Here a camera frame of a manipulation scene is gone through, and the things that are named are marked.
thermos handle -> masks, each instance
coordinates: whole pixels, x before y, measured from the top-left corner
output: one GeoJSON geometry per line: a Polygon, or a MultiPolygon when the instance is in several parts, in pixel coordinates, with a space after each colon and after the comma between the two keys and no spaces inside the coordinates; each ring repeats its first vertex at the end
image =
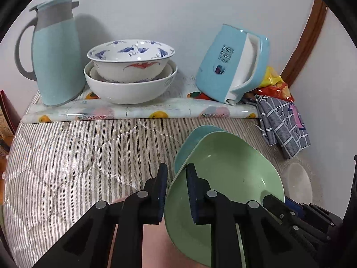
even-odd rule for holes
{"type": "Polygon", "coordinates": [[[21,64],[21,61],[20,61],[19,48],[20,48],[20,40],[21,40],[21,37],[24,34],[25,30],[27,28],[29,28],[30,26],[36,26],[36,24],[37,24],[37,17],[33,18],[29,23],[27,23],[27,25],[24,27],[24,29],[22,29],[22,31],[20,33],[20,36],[18,37],[18,39],[16,41],[16,44],[15,44],[15,64],[16,64],[16,67],[24,77],[28,78],[29,80],[33,80],[33,81],[37,80],[36,79],[36,75],[35,75],[35,73],[33,71],[28,72],[23,68],[23,66],[21,64]]]}
{"type": "Polygon", "coordinates": [[[72,2],[72,9],[75,8],[75,7],[78,7],[78,6],[79,6],[79,2],[78,1],[72,2]]]}

dish towel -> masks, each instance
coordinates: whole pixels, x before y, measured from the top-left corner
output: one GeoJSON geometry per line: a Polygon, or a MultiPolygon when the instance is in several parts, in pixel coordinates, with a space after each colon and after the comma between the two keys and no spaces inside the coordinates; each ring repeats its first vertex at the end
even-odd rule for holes
{"type": "Polygon", "coordinates": [[[270,146],[279,143],[286,159],[310,146],[308,133],[294,103],[259,95],[255,95],[255,102],[247,99],[244,102],[257,106],[260,124],[257,127],[263,138],[270,146]]]}

light green bowl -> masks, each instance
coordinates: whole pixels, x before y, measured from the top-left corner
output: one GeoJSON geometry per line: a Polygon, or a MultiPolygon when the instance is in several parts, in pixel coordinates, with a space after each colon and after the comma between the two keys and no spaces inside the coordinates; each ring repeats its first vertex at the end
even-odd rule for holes
{"type": "Polygon", "coordinates": [[[175,246],[187,257],[211,266],[211,227],[193,223],[183,169],[187,163],[195,165],[198,177],[208,180],[212,189],[233,201],[262,203],[268,194],[284,201],[284,189],[274,166],[241,138],[213,132],[201,139],[172,181],[164,217],[175,246]]]}

porcelain bowl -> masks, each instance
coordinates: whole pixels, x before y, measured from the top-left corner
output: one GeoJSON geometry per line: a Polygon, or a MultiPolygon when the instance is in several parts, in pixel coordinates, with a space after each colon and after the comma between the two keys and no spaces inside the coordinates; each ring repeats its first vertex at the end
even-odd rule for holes
{"type": "Polygon", "coordinates": [[[108,82],[147,82],[165,67],[175,50],[166,44],[141,39],[115,40],[87,53],[99,75],[108,82]]]}
{"type": "Polygon", "coordinates": [[[129,84],[106,82],[94,69],[93,62],[84,68],[84,75],[90,89],[101,99],[114,104],[140,104],[161,96],[173,82],[177,66],[169,60],[157,79],[129,84]]]}

wooden door frame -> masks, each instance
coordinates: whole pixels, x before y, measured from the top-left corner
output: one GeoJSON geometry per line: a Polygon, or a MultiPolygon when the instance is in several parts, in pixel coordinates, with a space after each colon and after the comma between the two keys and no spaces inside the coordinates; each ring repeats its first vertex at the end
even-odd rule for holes
{"type": "Polygon", "coordinates": [[[281,78],[291,86],[305,63],[307,62],[320,35],[327,12],[327,5],[322,0],[314,0],[309,19],[302,32],[299,43],[292,53],[285,69],[281,73],[281,78]]]}

